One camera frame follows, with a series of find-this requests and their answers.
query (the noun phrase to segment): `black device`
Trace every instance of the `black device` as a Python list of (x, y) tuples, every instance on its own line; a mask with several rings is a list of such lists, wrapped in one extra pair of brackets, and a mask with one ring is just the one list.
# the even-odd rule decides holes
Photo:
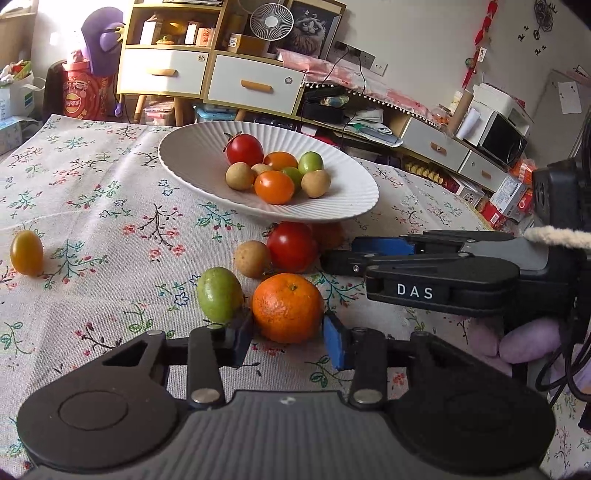
[[(219, 368), (244, 359), (247, 309), (188, 339), (155, 330), (115, 348), (23, 404), (27, 480), (546, 478), (556, 425), (540, 395), (429, 333), (347, 330), (331, 312), (323, 330), (335, 366), (355, 369), (348, 400), (238, 391), (226, 404)], [(185, 364), (179, 400), (167, 373)], [(399, 400), (388, 367), (407, 368)]]

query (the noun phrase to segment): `cat picture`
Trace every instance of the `cat picture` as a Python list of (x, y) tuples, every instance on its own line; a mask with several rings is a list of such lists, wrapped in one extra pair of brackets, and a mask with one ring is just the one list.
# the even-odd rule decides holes
[(309, 57), (319, 58), (326, 40), (326, 21), (306, 11), (294, 23), (284, 48)]

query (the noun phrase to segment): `floral tablecloth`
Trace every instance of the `floral tablecloth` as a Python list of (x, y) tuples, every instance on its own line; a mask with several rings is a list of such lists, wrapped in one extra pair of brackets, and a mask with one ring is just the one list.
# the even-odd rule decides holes
[[(158, 162), (157, 145), (171, 128), (52, 117), (0, 164), (0, 468), (15, 476), (31, 467), (17, 436), (17, 413), (34, 390), (148, 329), (187, 336), (205, 325), (195, 286), (209, 267), (232, 268), (232, 252), (263, 240), (271, 225), (216, 205), (182, 188)], [(350, 238), (425, 229), (484, 229), (458, 197), (432, 182), (362, 161), (380, 200), (345, 223)], [(41, 237), (40, 278), (10, 265), (14, 233)], [(257, 282), (239, 275), (250, 296)], [(428, 330), (468, 349), (468, 320), (375, 303), (358, 278), (309, 274), (327, 307), (348, 326), (365, 325), (399, 339)], [(336, 372), (321, 340), (285, 346), (255, 339), (239, 369), (224, 368), (235, 389), (346, 392), (351, 372)], [(403, 370), (389, 372), (389, 391), (406, 389)], [(184, 371), (170, 391), (184, 395)], [(543, 464), (557, 478), (590, 467), (591, 437), (577, 427), (584, 405), (564, 395), (558, 429)]]

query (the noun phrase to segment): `picture frame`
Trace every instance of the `picture frame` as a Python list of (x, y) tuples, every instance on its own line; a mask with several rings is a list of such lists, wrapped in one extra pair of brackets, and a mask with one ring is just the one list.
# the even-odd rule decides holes
[(294, 28), (281, 48), (325, 60), (347, 5), (336, 0), (288, 0)]

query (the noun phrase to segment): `red tomato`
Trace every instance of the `red tomato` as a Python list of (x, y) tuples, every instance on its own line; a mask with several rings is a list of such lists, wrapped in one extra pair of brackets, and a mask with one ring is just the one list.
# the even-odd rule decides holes
[(252, 135), (238, 132), (233, 137), (226, 134), (230, 139), (223, 149), (230, 163), (244, 162), (253, 167), (257, 163), (262, 163), (265, 154), (261, 143)]
[(318, 256), (312, 230), (304, 223), (281, 222), (269, 234), (267, 247), (277, 268), (294, 273), (308, 269)]

